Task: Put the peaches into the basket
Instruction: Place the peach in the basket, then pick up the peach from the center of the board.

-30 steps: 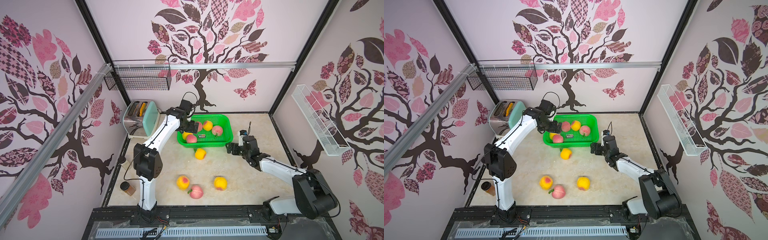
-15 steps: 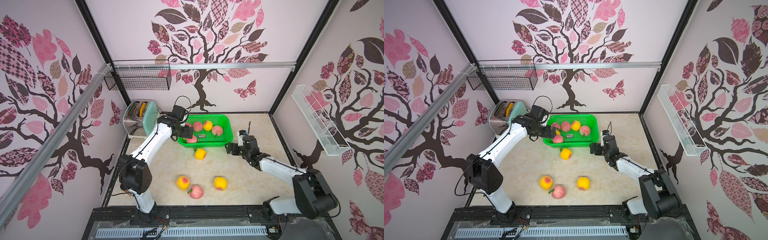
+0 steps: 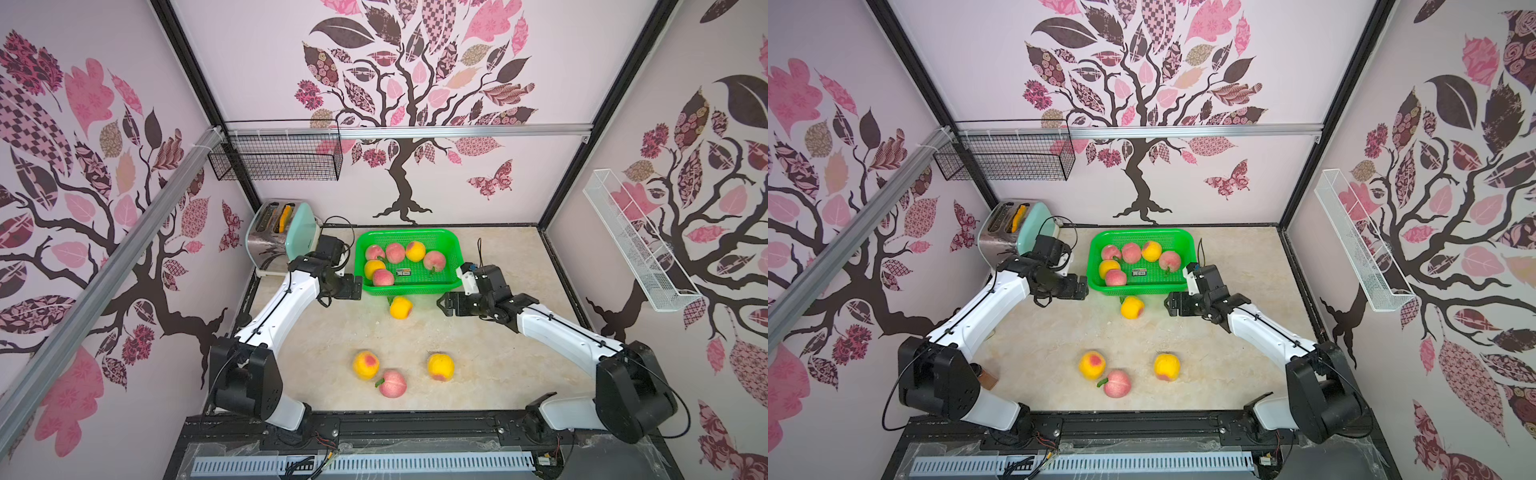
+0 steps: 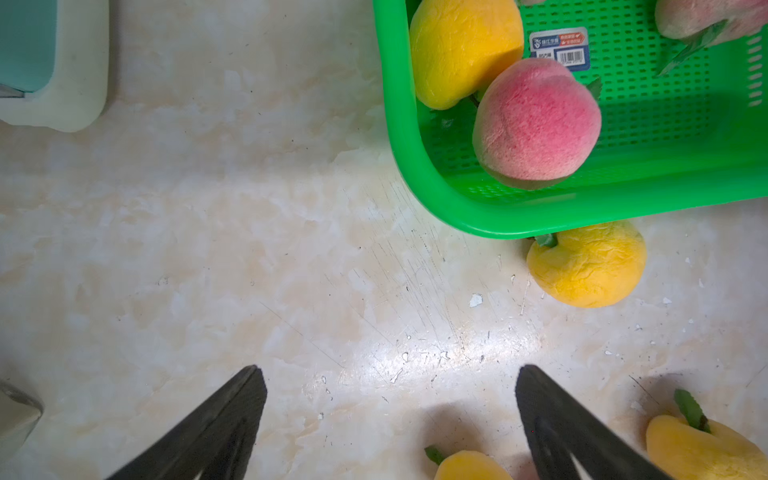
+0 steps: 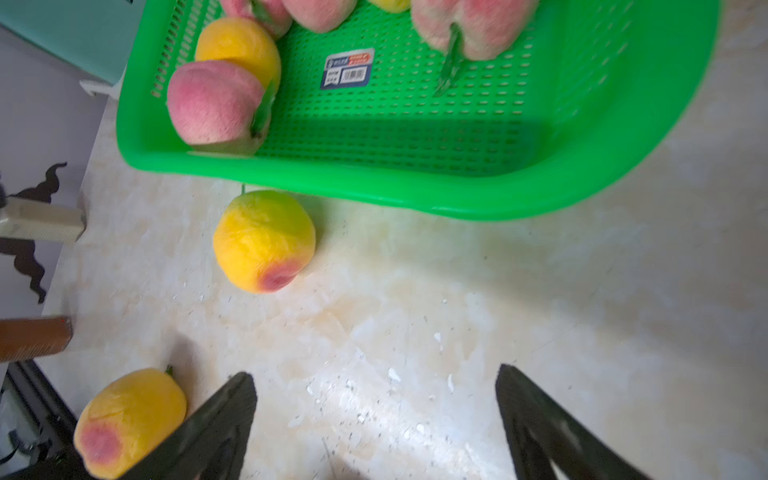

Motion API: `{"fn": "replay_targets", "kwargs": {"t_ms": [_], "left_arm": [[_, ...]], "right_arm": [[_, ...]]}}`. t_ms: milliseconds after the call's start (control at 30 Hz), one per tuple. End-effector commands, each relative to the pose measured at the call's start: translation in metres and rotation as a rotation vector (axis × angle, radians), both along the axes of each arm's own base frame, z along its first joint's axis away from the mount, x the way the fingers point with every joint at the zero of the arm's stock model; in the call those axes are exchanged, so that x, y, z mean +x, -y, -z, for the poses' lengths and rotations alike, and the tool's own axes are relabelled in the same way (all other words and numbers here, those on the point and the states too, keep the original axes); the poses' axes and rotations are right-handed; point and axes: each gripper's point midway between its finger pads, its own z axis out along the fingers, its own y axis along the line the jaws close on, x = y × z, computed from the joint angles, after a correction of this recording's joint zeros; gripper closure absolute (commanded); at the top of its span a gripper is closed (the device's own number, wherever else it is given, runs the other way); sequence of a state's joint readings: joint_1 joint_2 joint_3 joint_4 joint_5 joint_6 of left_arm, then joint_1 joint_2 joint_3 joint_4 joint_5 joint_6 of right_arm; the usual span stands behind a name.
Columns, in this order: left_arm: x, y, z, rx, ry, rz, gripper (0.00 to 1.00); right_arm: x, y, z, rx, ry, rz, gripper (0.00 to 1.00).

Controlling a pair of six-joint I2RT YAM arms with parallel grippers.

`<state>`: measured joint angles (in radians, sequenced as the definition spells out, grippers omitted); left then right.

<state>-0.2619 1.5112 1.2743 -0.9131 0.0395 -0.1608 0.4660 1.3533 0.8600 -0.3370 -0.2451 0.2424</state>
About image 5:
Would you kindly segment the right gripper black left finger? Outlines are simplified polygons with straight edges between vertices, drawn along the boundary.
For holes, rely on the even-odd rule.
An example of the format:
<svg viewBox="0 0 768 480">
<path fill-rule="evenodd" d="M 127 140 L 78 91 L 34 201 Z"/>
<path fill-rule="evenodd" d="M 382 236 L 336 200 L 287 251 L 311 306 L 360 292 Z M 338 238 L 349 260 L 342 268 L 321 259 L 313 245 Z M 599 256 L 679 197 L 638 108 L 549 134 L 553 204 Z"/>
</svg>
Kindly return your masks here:
<svg viewBox="0 0 768 480">
<path fill-rule="evenodd" d="M 253 377 L 235 374 L 122 477 L 238 480 L 256 406 Z"/>
</svg>

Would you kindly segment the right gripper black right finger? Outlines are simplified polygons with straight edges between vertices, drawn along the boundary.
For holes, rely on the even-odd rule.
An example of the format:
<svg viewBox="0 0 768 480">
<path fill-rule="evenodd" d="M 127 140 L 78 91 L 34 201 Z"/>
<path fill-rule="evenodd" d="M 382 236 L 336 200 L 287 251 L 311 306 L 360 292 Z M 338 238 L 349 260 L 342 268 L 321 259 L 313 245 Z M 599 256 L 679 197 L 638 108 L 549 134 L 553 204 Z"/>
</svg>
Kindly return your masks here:
<svg viewBox="0 0 768 480">
<path fill-rule="evenodd" d="M 519 479 L 645 479 L 515 366 L 500 366 L 495 393 Z"/>
</svg>

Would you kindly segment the large pink peach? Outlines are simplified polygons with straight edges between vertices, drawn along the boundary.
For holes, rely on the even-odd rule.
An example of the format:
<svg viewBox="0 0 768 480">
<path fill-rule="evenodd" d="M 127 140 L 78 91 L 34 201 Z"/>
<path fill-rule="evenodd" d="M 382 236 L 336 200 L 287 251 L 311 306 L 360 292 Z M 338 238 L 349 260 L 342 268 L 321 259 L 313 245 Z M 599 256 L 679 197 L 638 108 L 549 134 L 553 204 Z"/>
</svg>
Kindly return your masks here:
<svg viewBox="0 0 768 480">
<path fill-rule="evenodd" d="M 339 27 L 357 6 L 356 0 L 284 0 L 283 3 L 298 24 L 319 34 Z"/>
</svg>

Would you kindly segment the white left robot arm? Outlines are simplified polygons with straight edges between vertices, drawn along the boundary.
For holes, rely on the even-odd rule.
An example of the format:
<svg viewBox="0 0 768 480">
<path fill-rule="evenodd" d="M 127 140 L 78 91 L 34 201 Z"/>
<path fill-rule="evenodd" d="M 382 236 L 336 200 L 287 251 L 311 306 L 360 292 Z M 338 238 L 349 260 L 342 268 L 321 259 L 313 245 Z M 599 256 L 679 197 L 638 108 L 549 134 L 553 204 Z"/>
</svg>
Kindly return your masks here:
<svg viewBox="0 0 768 480">
<path fill-rule="evenodd" d="M 1 208 L 3 238 L 71 244 L 85 229 L 85 215 L 78 208 L 17 197 L 8 197 Z"/>
</svg>

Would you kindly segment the small pink peach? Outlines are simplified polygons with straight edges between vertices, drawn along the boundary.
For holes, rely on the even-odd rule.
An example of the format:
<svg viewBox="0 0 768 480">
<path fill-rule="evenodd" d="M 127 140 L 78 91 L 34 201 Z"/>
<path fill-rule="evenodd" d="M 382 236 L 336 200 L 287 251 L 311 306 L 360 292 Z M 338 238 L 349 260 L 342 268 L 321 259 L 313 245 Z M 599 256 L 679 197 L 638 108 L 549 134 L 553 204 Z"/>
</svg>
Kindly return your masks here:
<svg viewBox="0 0 768 480">
<path fill-rule="evenodd" d="M 444 55 L 435 94 L 454 83 L 463 61 L 489 61 L 508 50 L 529 23 L 537 0 L 419 0 L 411 4 L 413 27 Z"/>
</svg>

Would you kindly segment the yellow peach with red blush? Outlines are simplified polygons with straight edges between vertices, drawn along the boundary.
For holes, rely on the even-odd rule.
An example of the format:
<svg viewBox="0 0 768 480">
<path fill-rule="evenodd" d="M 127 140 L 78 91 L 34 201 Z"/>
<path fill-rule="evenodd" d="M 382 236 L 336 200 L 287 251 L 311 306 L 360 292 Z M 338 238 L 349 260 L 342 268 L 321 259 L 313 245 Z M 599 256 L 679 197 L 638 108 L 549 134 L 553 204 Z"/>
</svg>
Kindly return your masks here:
<svg viewBox="0 0 768 480">
<path fill-rule="evenodd" d="M 369 3 L 375 5 L 388 13 L 403 13 L 411 8 L 410 0 L 369 0 Z"/>
</svg>

